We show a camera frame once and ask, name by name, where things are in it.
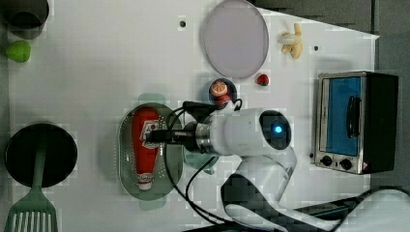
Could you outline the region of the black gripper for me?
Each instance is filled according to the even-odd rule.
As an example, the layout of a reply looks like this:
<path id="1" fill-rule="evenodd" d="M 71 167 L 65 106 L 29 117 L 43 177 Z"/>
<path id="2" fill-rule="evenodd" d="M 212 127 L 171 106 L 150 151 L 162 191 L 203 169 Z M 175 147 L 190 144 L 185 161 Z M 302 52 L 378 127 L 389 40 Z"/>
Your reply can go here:
<path id="1" fill-rule="evenodd" d="M 192 153 L 214 153 L 211 142 L 211 114 L 218 107 L 213 104 L 184 101 L 182 111 L 188 113 L 193 121 L 184 125 L 180 130 L 174 130 L 173 125 L 165 130 L 151 131 L 147 142 L 183 145 Z"/>

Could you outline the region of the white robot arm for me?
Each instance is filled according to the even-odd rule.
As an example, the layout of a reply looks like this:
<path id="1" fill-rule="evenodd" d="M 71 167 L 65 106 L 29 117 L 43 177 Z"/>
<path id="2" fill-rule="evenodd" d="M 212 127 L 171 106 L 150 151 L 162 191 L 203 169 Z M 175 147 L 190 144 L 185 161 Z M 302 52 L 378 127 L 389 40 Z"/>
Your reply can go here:
<path id="1" fill-rule="evenodd" d="M 181 144 L 193 153 L 239 156 L 242 161 L 220 187 L 225 213 L 251 228 L 281 232 L 409 232 L 409 192 L 370 189 L 353 198 L 352 210 L 338 219 L 322 219 L 279 204 L 297 164 L 290 147 L 291 127 L 274 109 L 240 110 L 229 103 L 186 101 L 195 118 L 181 130 L 154 130 L 149 142 Z"/>

